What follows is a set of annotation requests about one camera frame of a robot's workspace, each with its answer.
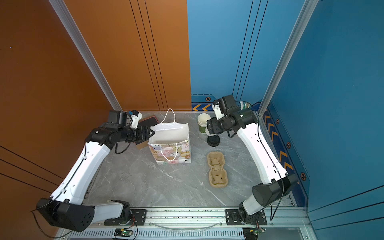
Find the black plastic cup lid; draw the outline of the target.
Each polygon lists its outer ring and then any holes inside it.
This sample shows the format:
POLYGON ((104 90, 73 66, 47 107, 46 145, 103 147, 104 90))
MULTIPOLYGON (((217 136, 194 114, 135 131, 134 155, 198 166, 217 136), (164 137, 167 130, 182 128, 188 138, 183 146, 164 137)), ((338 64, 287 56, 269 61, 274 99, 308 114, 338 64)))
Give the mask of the black plastic cup lid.
POLYGON ((215 135, 215 136, 208 136, 207 141, 211 145, 216 145, 220 142, 220 137, 215 135))

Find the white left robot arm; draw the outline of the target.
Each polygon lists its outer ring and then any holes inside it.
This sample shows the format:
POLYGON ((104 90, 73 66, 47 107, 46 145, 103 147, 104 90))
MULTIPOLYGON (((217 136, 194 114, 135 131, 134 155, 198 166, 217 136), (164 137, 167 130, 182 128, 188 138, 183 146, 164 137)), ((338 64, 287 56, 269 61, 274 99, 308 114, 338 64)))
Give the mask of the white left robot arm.
POLYGON ((110 151, 118 143, 144 142, 155 132, 139 126, 142 114, 110 111, 108 120, 86 137, 76 163, 48 199, 41 198, 32 213, 39 212, 54 227, 82 232, 89 225, 111 220, 119 225, 131 222, 133 214, 125 201, 109 201, 97 206, 83 205, 88 188, 110 151))

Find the cartoon animal paper gift bag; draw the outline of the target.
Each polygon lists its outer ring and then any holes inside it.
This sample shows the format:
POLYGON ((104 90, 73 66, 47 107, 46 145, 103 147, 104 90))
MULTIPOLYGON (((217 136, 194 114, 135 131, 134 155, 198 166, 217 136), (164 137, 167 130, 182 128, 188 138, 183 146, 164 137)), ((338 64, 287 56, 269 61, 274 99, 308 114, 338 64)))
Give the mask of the cartoon animal paper gift bag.
POLYGON ((173 121, 166 122, 166 117, 157 125, 150 127, 155 134, 150 137, 148 146, 158 165, 190 164, 192 151, 188 124, 176 122, 172 109, 173 121))

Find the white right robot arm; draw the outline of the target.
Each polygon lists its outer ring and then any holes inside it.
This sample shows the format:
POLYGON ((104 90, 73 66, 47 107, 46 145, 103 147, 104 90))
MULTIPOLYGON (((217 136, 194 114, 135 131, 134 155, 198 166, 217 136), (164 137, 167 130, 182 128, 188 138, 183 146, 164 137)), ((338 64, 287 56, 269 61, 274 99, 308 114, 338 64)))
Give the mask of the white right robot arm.
POLYGON ((240 220, 251 224, 263 209, 274 202, 281 203, 298 178, 289 174, 274 155, 254 111, 241 109, 232 95, 215 100, 213 110, 215 116, 207 121, 210 134, 233 132, 243 141, 259 171, 262 182, 252 188, 252 195, 239 206, 240 220))

